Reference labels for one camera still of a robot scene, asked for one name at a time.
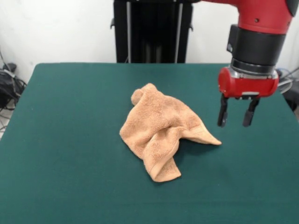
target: white wall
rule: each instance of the white wall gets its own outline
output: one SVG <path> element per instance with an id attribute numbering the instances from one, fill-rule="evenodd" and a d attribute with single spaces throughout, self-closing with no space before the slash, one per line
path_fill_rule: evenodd
<path id="1" fill-rule="evenodd" d="M 232 6 L 201 2 L 193 16 L 188 63 L 228 63 Z M 19 76 L 30 79 L 41 62 L 115 62 L 112 0 L 0 0 L 0 46 Z M 299 16 L 293 20 L 278 66 L 299 65 Z"/>

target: black metal stand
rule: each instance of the black metal stand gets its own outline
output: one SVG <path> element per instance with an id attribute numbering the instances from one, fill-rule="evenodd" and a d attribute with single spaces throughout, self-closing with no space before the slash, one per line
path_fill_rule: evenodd
<path id="1" fill-rule="evenodd" d="M 175 0 L 115 0 L 118 63 L 184 63 L 193 7 Z"/>

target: red robot arm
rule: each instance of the red robot arm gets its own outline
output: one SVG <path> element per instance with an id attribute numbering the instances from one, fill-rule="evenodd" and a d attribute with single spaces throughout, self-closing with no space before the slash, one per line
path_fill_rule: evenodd
<path id="1" fill-rule="evenodd" d="M 206 1 L 230 4 L 239 11 L 239 22 L 231 27 L 227 47 L 232 61 L 218 77 L 222 93 L 218 125 L 226 123 L 228 99 L 241 98 L 252 99 L 243 120 L 243 125 L 249 126 L 260 98 L 277 89 L 275 66 L 299 0 Z"/>

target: crumpled towel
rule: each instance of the crumpled towel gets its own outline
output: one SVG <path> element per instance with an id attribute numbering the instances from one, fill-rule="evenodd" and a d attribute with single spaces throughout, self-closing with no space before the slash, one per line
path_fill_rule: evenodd
<path id="1" fill-rule="evenodd" d="M 134 107 L 120 135 L 132 152 L 143 160 L 146 171 L 156 182 L 181 176 L 173 159 L 179 139 L 221 144 L 187 105 L 164 95 L 153 84 L 137 89 L 131 101 Z"/>

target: green felt surface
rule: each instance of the green felt surface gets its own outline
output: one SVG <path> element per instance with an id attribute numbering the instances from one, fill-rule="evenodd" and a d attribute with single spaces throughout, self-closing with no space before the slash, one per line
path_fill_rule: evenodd
<path id="1" fill-rule="evenodd" d="M 0 224 L 296 224 L 299 125 L 283 97 L 230 100 L 219 128 L 223 65 L 40 64 L 0 142 Z M 119 129 L 136 88 L 189 105 L 220 147 L 180 142 L 182 177 L 154 183 Z"/>

